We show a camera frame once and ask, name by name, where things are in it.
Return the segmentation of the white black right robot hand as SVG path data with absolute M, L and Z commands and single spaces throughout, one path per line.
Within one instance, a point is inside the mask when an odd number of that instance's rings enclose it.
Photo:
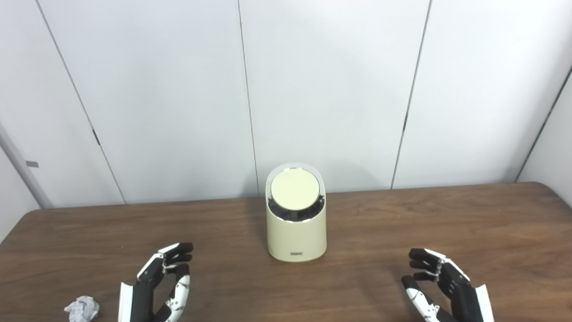
M 404 275 L 409 300 L 426 322 L 492 322 L 494 314 L 486 285 L 474 287 L 470 278 L 446 255 L 426 248 L 412 248 L 409 266 L 418 271 Z M 419 281 L 435 283 L 450 300 L 451 312 L 437 305 L 420 288 Z

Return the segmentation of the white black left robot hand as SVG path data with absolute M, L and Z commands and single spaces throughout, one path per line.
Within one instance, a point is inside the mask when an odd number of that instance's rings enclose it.
M 174 243 L 157 250 L 137 273 L 134 285 L 120 284 L 119 322 L 177 322 L 182 316 L 190 294 L 189 262 L 193 244 Z M 175 281 L 164 304 L 153 311 L 155 289 L 166 275 Z

